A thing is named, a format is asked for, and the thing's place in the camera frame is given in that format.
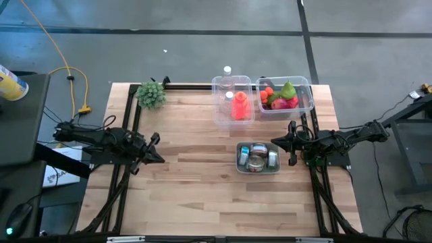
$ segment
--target wooden table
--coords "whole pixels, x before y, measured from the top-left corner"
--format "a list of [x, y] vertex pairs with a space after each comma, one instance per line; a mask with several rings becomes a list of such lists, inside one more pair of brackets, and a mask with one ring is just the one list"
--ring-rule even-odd
[[[122, 126], [129, 85], [114, 83], [111, 88], [105, 117], [117, 116], [113, 126]], [[320, 129], [337, 130], [329, 86], [314, 85], [313, 94]], [[287, 132], [289, 121], [263, 121], [256, 103], [255, 109], [255, 122], [247, 130], [231, 132], [214, 124], [210, 90], [168, 90], [162, 109], [143, 111], [138, 131], [148, 139], [160, 133], [157, 151], [166, 163], [141, 165], [139, 174], [131, 175], [121, 233], [318, 236], [311, 179], [302, 161], [289, 167], [290, 154], [280, 149], [278, 174], [236, 171], [238, 142], [268, 142]], [[91, 174], [77, 230], [87, 226], [107, 200], [112, 169], [104, 165]], [[330, 167], [329, 178], [335, 204], [362, 231], [348, 173]], [[327, 207], [323, 210], [330, 228]]]

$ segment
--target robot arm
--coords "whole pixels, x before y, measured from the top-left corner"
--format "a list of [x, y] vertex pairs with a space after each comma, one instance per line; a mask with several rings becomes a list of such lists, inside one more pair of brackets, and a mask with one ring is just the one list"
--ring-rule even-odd
[[81, 142], [90, 146], [83, 151], [92, 155], [93, 164], [131, 165], [136, 175], [141, 163], [164, 163], [155, 145], [159, 143], [158, 133], [151, 136], [147, 144], [144, 136], [123, 128], [83, 128], [65, 121], [57, 124], [53, 137], [60, 142]]
[[325, 159], [338, 159], [354, 147], [358, 142], [385, 142], [389, 134], [378, 121], [366, 123], [358, 129], [347, 132], [335, 130], [322, 130], [316, 136], [306, 126], [296, 126], [291, 121], [288, 133], [281, 138], [271, 140], [273, 144], [281, 147], [285, 152], [291, 152], [290, 165], [297, 163], [296, 151], [302, 151], [303, 159], [315, 165], [322, 165]]

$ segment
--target red apple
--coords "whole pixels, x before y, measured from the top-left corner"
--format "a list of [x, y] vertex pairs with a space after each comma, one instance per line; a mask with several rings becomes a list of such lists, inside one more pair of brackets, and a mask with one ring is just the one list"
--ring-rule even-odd
[[287, 100], [288, 102], [288, 109], [294, 109], [298, 105], [298, 98], [292, 97], [291, 99]]
[[289, 108], [290, 106], [288, 104], [288, 101], [285, 100], [284, 98], [275, 99], [271, 103], [271, 109], [289, 109]]

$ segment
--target yellow can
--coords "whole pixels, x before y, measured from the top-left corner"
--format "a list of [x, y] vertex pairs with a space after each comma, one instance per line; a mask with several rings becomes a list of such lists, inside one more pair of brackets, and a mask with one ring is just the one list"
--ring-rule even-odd
[[26, 96], [28, 84], [0, 65], [0, 97], [8, 101], [17, 101]]

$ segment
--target artificial plant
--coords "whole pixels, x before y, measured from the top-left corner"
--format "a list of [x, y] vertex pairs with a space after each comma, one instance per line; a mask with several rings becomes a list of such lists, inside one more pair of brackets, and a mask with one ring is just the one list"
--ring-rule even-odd
[[144, 82], [136, 91], [138, 104], [142, 108], [156, 110], [162, 107], [165, 103], [165, 92], [159, 83], [152, 79], [152, 82]]

